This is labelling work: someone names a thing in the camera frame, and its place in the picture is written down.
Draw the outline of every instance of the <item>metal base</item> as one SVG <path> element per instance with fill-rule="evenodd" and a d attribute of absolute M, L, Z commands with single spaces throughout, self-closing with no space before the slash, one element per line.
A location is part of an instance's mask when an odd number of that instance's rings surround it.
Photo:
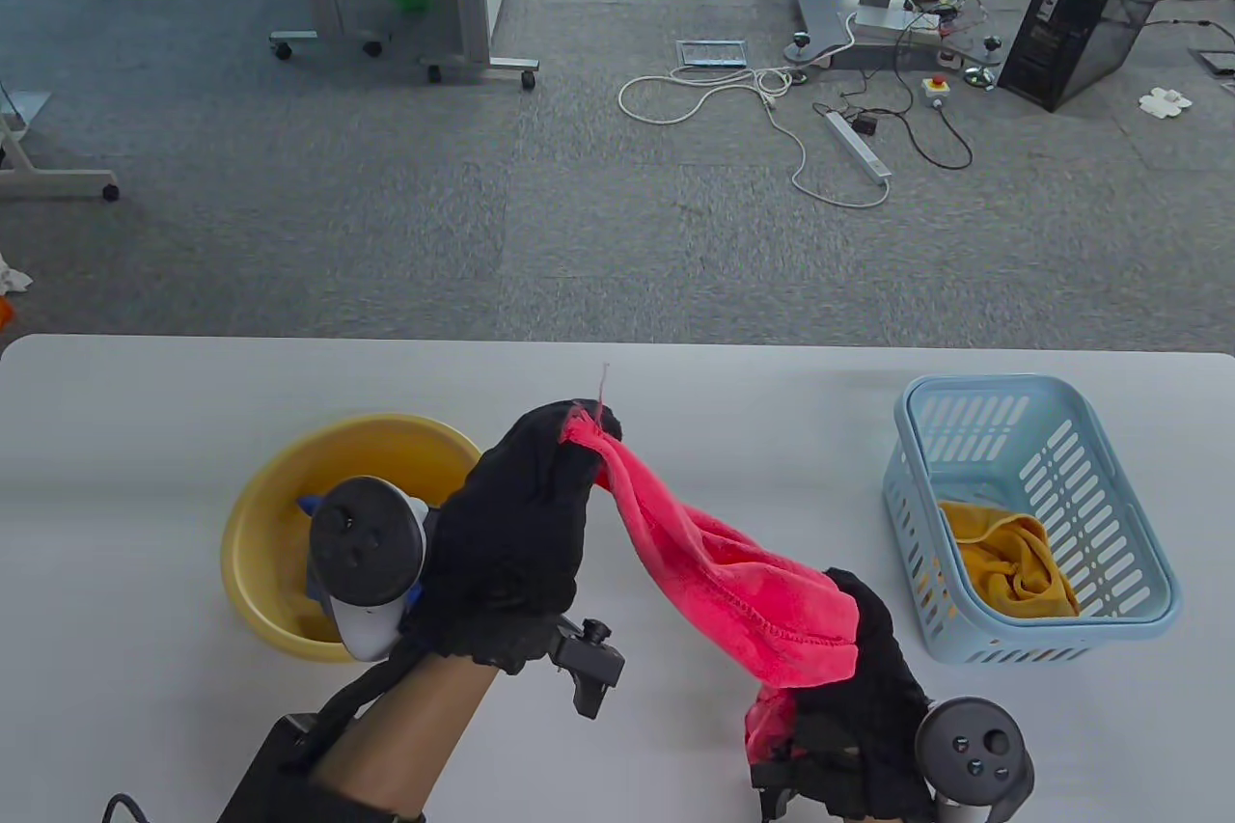
<path fill-rule="evenodd" d="M 25 148 L 22 138 L 30 132 L 35 116 L 47 104 L 51 94 L 15 90 L 9 101 L 0 96 L 0 150 L 5 167 L 0 169 L 0 200 L 89 200 L 120 196 L 116 174 L 110 169 L 40 169 Z"/>
<path fill-rule="evenodd" d="M 317 32 L 312 30 L 301 30 L 301 32 L 272 32 L 269 37 L 270 51 L 275 52 L 278 56 L 279 46 L 296 46 L 298 43 L 317 42 Z M 371 38 L 374 42 L 380 40 L 379 37 Z M 524 77 L 524 85 L 530 90 L 535 85 L 537 74 L 540 70 L 540 61 L 536 57 L 490 57 L 489 64 L 473 64 L 471 61 L 456 59 L 456 57 L 450 57 L 450 59 L 430 59 L 430 57 L 421 57 L 419 59 L 420 64 L 425 68 L 435 68 L 440 70 L 441 68 L 456 70 L 456 73 L 484 73 L 484 70 L 519 70 Z"/>
<path fill-rule="evenodd" d="M 976 87 L 979 90 L 993 90 L 999 79 L 990 68 L 966 68 L 961 77 L 971 87 Z"/>
<path fill-rule="evenodd" d="M 878 64 L 887 64 L 887 48 L 899 48 L 900 65 L 904 69 L 935 69 L 940 51 L 951 51 L 971 64 L 984 68 L 1000 64 L 1003 56 L 988 52 L 984 47 L 957 46 L 939 32 L 939 16 L 919 15 L 905 11 L 905 0 L 892 0 L 890 6 L 861 6 L 861 0 L 797 0 L 798 11 L 805 25 L 809 41 L 805 46 L 797 42 L 785 46 L 785 59 L 794 64 L 811 64 L 826 59 L 832 68 L 865 69 L 869 68 L 863 54 L 868 48 L 878 52 Z M 851 51 L 831 54 L 836 48 L 850 43 L 845 27 L 850 15 L 853 16 L 855 46 Z"/>
<path fill-rule="evenodd" d="M 902 46 L 918 42 L 919 37 L 935 35 L 935 43 L 939 37 L 939 19 L 934 15 L 918 16 L 918 12 L 906 12 L 905 0 L 892 0 L 888 9 L 873 6 L 860 6 L 858 0 L 798 0 L 798 9 L 805 25 L 804 32 L 810 35 L 806 46 L 787 46 L 784 48 L 785 59 L 794 64 L 808 64 L 810 61 L 827 54 L 834 48 L 847 46 L 848 33 L 845 21 L 851 12 L 857 12 L 853 23 L 855 37 L 860 43 L 874 43 L 874 46 L 887 46 L 895 42 L 900 32 L 909 28 L 910 32 L 902 42 Z M 844 68 L 841 61 L 837 65 Z"/>

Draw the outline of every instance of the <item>pink cloth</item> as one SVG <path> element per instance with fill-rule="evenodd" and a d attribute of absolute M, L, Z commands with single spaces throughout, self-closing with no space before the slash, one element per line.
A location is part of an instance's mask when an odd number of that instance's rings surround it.
<path fill-rule="evenodd" d="M 572 416 L 562 439 L 600 454 L 597 484 L 613 493 L 648 575 L 760 682 L 813 688 L 853 677 L 857 604 L 832 580 L 682 504 L 587 414 Z"/>
<path fill-rule="evenodd" d="M 746 761 L 758 765 L 772 758 L 772 750 L 793 735 L 798 720 L 798 702 L 787 688 L 764 685 L 746 712 Z"/>

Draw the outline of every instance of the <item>yellow bowl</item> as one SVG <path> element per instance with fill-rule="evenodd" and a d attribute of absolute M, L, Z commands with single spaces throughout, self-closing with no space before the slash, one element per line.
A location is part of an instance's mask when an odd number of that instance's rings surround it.
<path fill-rule="evenodd" d="M 224 586 L 236 610 L 275 649 L 347 662 L 333 622 L 305 594 L 309 518 L 296 505 L 352 476 L 378 476 L 431 505 L 462 487 L 475 444 L 429 418 L 375 414 L 310 434 L 270 460 L 241 492 L 224 531 Z"/>

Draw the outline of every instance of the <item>power strip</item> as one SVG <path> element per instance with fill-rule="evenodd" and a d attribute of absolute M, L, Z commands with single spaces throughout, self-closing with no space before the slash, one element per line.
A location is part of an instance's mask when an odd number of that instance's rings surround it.
<path fill-rule="evenodd" d="M 856 161 L 861 163 L 868 178 L 873 183 L 877 183 L 878 187 L 887 187 L 888 179 L 892 178 L 892 171 L 888 169 L 888 166 L 883 161 L 879 161 L 866 141 L 861 140 L 855 130 L 851 130 L 848 122 L 841 117 L 841 114 L 829 112 L 825 116 L 825 121 L 836 132 L 837 138 L 844 141 Z"/>

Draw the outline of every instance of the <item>plastic laundry basket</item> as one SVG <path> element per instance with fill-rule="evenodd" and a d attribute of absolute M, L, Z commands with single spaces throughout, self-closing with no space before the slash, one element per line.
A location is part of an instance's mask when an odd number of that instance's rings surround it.
<path fill-rule="evenodd" d="M 1071 660 L 1151 639 L 1179 612 L 1174 573 L 1093 408 L 1051 377 L 926 377 L 895 408 L 883 479 L 926 650 L 941 662 Z M 1032 514 L 1077 618 L 1004 617 L 976 593 L 940 499 Z"/>

